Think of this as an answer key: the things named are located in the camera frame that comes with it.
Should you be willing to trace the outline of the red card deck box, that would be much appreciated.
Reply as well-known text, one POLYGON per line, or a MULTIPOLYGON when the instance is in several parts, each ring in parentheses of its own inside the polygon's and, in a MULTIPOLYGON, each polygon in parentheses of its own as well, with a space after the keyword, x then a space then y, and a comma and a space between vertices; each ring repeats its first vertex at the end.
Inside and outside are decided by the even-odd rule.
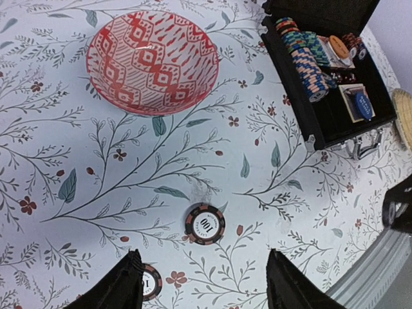
POLYGON ((355 65, 350 57, 343 59, 335 53, 329 43, 329 38, 319 36, 318 39, 323 46, 323 50, 329 60, 331 68, 355 69, 355 65))

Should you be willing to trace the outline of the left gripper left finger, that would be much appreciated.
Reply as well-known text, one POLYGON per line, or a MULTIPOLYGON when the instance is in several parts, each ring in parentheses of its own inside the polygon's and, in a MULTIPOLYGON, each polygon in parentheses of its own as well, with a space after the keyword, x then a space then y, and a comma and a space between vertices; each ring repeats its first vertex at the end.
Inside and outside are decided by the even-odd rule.
POLYGON ((130 250, 95 286, 67 308, 141 309, 144 264, 139 251, 130 250))

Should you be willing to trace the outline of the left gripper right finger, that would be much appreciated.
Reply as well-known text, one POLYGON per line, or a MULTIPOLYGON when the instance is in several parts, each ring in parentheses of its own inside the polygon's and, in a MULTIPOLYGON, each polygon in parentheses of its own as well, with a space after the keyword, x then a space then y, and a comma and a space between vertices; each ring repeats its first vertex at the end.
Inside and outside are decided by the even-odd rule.
POLYGON ((276 249, 270 251, 267 262, 267 301, 269 308, 344 309, 276 249))

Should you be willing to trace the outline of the poker chip low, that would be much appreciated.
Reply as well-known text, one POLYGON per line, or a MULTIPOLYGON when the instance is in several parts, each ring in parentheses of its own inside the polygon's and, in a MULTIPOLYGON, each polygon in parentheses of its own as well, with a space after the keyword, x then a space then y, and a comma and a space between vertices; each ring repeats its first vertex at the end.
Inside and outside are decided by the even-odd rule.
POLYGON ((196 203, 185 218, 185 234, 198 245, 213 245, 224 235, 226 221, 223 213, 208 203, 196 203))

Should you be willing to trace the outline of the orange big blind button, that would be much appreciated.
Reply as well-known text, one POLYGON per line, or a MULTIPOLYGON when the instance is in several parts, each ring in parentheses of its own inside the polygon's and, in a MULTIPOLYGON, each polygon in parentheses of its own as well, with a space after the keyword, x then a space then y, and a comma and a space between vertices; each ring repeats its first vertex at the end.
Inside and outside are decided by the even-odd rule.
POLYGON ((329 44, 334 53, 342 59, 346 59, 350 56, 350 52, 346 45, 335 35, 329 36, 329 44))

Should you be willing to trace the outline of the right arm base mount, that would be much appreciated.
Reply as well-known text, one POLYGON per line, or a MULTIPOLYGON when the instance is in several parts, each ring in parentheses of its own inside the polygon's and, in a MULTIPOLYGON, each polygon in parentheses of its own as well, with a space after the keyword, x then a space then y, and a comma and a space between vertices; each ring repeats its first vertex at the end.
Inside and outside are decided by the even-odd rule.
POLYGON ((385 193, 382 224, 385 228, 411 234, 411 176, 385 193))

